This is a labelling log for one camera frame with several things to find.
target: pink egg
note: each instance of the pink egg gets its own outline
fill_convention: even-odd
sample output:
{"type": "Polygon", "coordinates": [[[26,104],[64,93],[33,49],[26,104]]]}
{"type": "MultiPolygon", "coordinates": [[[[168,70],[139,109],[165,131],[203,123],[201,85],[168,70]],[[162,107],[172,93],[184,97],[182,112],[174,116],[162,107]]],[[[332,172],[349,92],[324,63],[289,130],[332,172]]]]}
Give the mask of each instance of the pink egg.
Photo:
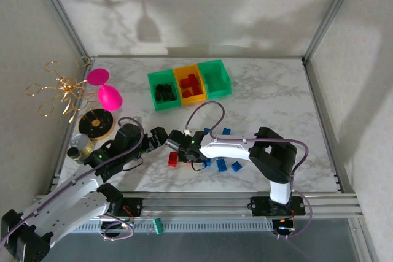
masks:
{"type": "Polygon", "coordinates": [[[87,75],[87,82],[93,86],[104,85],[109,80],[109,72],[105,69],[94,69],[87,75]]]}
{"type": "Polygon", "coordinates": [[[123,104],[123,98],[120,93],[110,85],[103,85],[99,88],[98,99],[104,110],[109,112],[118,110],[123,104]]]}

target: red block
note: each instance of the red block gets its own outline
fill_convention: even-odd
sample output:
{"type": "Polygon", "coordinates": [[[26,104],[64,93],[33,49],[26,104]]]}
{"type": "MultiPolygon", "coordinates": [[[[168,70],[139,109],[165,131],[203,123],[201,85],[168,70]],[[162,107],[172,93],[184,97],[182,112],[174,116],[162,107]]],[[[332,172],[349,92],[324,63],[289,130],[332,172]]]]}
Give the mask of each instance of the red block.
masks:
{"type": "Polygon", "coordinates": [[[185,92],[182,93],[183,98],[189,98],[190,96],[192,96],[192,93],[190,90],[186,90],[185,92]]]}
{"type": "Polygon", "coordinates": [[[198,79],[195,77],[195,74],[190,74],[189,79],[191,81],[191,87],[193,85],[199,85],[198,79]]]}
{"type": "Polygon", "coordinates": [[[171,152],[169,154],[169,160],[168,160],[168,166],[169,167],[176,167],[178,156],[179,155],[176,152],[171,152]]]}
{"type": "Polygon", "coordinates": [[[199,88],[198,85],[192,85],[192,86],[191,86],[191,89],[192,89],[192,93],[193,93],[194,95],[200,95],[200,94],[202,94],[202,91],[201,91],[201,89],[199,88]]]}
{"type": "Polygon", "coordinates": [[[180,87],[181,88],[191,87],[191,80],[189,78],[180,80],[180,87]]]}

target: tabletop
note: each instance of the tabletop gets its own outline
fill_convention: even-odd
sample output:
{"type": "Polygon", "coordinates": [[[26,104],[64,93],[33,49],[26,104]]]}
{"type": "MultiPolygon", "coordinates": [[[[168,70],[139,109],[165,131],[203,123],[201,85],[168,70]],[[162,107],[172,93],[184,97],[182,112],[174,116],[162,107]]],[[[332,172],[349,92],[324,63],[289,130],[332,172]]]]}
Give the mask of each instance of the tabletop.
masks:
{"type": "MultiPolygon", "coordinates": [[[[156,112],[150,95],[147,74],[165,69],[196,64],[212,58],[96,58],[94,69],[102,67],[110,72],[107,82],[118,88],[123,96],[115,119],[123,116],[141,118],[145,133],[157,126],[169,134],[172,129],[184,130],[184,125],[200,103],[156,112]]],[[[294,187],[300,191],[336,192],[330,161],[319,126],[317,113],[300,59],[239,59],[223,58],[222,62],[232,81],[232,94],[217,99],[226,116],[217,133],[230,128],[231,134],[254,134],[259,127],[271,128],[283,138],[298,139],[309,147],[309,156],[297,170],[294,187]]],[[[189,128],[210,128],[221,116],[221,109],[210,104],[194,116],[189,128]]],[[[113,139],[118,127],[99,147],[113,139]]],[[[297,147],[297,160],[303,148],[297,147]]],[[[176,191],[176,192],[248,192],[270,191],[269,181],[250,161],[239,160],[242,168],[235,172],[230,165],[235,159],[225,159],[228,170],[218,172],[216,163],[195,172],[190,164],[168,166],[168,147],[160,147],[143,155],[140,167],[121,172],[110,179],[120,191],[176,191]]],[[[63,182],[78,168],[66,157],[61,169],[63,182]]]]}

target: purple cable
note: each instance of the purple cable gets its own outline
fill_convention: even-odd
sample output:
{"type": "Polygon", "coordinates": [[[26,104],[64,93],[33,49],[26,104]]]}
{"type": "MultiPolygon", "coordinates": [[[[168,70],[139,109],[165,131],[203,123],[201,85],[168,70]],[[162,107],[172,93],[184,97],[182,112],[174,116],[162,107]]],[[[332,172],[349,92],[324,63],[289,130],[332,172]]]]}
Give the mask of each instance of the purple cable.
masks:
{"type": "MultiPolygon", "coordinates": [[[[134,149],[136,149],[137,147],[139,147],[139,145],[142,143],[143,140],[143,136],[144,136],[144,130],[142,125],[140,124],[140,122],[138,122],[137,120],[135,120],[134,118],[131,117],[122,117],[117,121],[117,124],[120,126],[120,121],[124,120],[124,119],[129,119],[131,121],[133,121],[134,123],[136,123],[139,128],[141,129],[141,137],[139,138],[138,142],[130,149],[126,150],[125,152],[122,152],[120,154],[118,154],[117,156],[114,156],[113,158],[110,158],[106,161],[104,161],[103,163],[101,163],[100,165],[98,165],[97,167],[94,167],[92,169],[90,169],[89,171],[86,171],[85,173],[81,174],[80,176],[75,178],[75,182],[79,181],[80,179],[86,177],[87,175],[93,173],[94,171],[98,170],[99,168],[104,167],[105,165],[111,163],[114,160],[117,160],[119,158],[121,158],[122,156],[126,155],[127,153],[132,152],[134,149]]],[[[58,190],[56,193],[53,194],[53,196],[51,196],[48,200],[46,200],[41,206],[39,206],[37,208],[37,210],[35,212],[40,212],[43,210],[43,208],[45,208],[47,205],[49,205],[54,199],[56,199],[57,197],[59,197],[59,195],[61,195],[64,191],[66,191],[69,187],[73,186],[72,182],[67,183],[67,185],[65,185],[63,188],[61,188],[60,190],[58,190]]],[[[7,234],[6,236],[2,239],[2,241],[0,242],[0,250],[3,248],[3,246],[6,244],[6,241],[8,240],[8,238],[19,228],[22,226],[22,224],[24,224],[25,222],[27,222],[31,217],[34,216],[35,212],[30,213],[28,216],[26,216],[24,219],[20,220],[18,222],[18,224],[16,224],[7,234]]]]}
{"type": "Polygon", "coordinates": [[[187,120],[187,123],[185,124],[184,129],[188,129],[189,127],[189,123],[191,121],[191,119],[194,117],[195,113],[202,108],[203,106],[207,105],[207,104],[217,104],[221,110],[222,110],[222,115],[221,118],[217,121],[216,124],[213,125],[212,128],[210,128],[210,137],[215,139],[217,142],[290,142],[290,143],[294,143],[294,144],[299,144],[301,145],[304,149],[305,149],[305,154],[303,155],[303,158],[295,165],[295,167],[293,168],[292,172],[290,173],[290,190],[293,190],[294,192],[296,192],[298,195],[300,195],[307,203],[308,207],[309,207],[309,219],[307,221],[307,224],[305,225],[305,227],[303,227],[301,230],[297,231],[295,234],[291,234],[289,237],[295,237],[298,236],[300,233],[304,232],[304,230],[309,226],[309,224],[311,223],[311,220],[313,218],[313,208],[311,207],[310,202],[308,201],[308,199],[306,198],[305,195],[303,195],[302,193],[300,193],[297,190],[294,190],[294,176],[295,176],[295,171],[300,167],[300,165],[302,165],[305,160],[307,159],[308,156],[308,146],[302,142],[302,141],[298,141],[296,139],[279,139],[279,138],[250,138],[250,139],[244,139],[244,138],[231,138],[231,139],[223,139],[223,138],[218,138],[215,137],[213,135],[213,130],[222,122],[222,120],[224,119],[225,116],[225,109],[223,107],[223,105],[217,101],[206,101],[204,103],[202,103],[199,107],[197,107],[191,114],[190,118],[187,120]]]}
{"type": "Polygon", "coordinates": [[[134,235],[134,228],[133,228],[130,224],[128,224],[127,222],[121,220],[120,218],[117,218],[116,216],[113,216],[113,215],[111,215],[111,214],[108,214],[108,213],[105,213],[105,214],[102,215],[102,216],[111,217],[111,218],[113,218],[113,219],[115,219],[115,220],[118,221],[118,222],[115,222],[115,223],[109,225],[109,226],[105,229],[104,234],[103,234],[105,239],[109,239],[109,240],[111,240],[112,242],[114,242],[114,241],[120,241],[120,240],[122,240],[122,239],[129,239],[131,236],[134,235]],[[116,226],[116,225],[119,225],[119,224],[126,224],[127,227],[128,227],[129,229],[131,229],[131,233],[130,233],[129,235],[123,236],[123,237],[116,237],[116,238],[114,238],[114,237],[108,237],[108,236],[107,236],[107,231],[108,231],[110,228],[112,228],[112,227],[114,227],[114,226],[116,226]]]}

